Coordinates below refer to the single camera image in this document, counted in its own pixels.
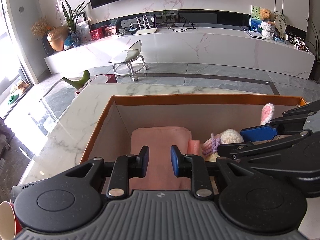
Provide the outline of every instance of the pink foam piece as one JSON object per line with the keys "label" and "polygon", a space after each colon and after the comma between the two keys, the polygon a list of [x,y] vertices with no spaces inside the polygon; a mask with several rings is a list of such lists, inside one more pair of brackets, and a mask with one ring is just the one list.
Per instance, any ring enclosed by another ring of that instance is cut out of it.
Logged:
{"label": "pink foam piece", "polygon": [[200,141],[190,140],[188,143],[187,154],[199,155]]}
{"label": "pink foam piece", "polygon": [[191,132],[183,127],[139,128],[131,135],[131,154],[138,154],[142,146],[149,147],[149,164],[146,176],[130,179],[130,191],[184,190],[190,189],[190,179],[177,178],[173,174],[170,148],[177,145],[186,154]]}

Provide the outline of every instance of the green bird figurine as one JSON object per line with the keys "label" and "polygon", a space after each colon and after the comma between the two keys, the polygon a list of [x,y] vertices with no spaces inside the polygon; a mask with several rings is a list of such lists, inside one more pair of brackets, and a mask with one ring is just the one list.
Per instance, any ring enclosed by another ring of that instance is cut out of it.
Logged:
{"label": "green bird figurine", "polygon": [[80,89],[84,86],[84,84],[86,84],[88,82],[88,80],[90,79],[90,72],[89,70],[85,70],[83,72],[83,76],[80,80],[78,81],[73,81],[67,78],[62,78],[63,81],[67,82],[69,85],[73,86],[75,89]]}

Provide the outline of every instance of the glass sliding door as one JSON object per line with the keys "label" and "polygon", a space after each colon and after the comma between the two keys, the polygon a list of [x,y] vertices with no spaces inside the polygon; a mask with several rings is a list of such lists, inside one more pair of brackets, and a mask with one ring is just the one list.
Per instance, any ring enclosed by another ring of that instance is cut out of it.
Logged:
{"label": "glass sliding door", "polygon": [[27,92],[19,90],[19,83],[31,84],[18,58],[16,48],[12,44],[0,0],[0,117],[5,119],[19,98]]}

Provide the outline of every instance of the orange box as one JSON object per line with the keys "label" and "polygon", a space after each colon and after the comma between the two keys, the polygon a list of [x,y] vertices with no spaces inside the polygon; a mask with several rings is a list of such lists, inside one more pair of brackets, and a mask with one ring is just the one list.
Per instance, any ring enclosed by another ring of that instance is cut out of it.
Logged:
{"label": "orange box", "polygon": [[303,106],[300,97],[250,94],[182,94],[154,96],[112,96],[88,142],[81,163],[94,157],[106,162],[129,154],[131,134],[138,128],[185,127],[193,140],[204,143],[211,133],[260,124],[262,107],[275,105],[274,118]]}

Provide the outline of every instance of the slipper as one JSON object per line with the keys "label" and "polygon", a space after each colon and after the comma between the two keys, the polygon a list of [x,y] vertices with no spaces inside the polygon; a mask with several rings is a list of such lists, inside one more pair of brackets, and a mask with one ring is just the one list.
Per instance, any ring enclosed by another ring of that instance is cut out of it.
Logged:
{"label": "slipper", "polygon": [[8,105],[12,105],[18,99],[18,97],[19,97],[19,94],[10,96],[10,99],[8,101]]}

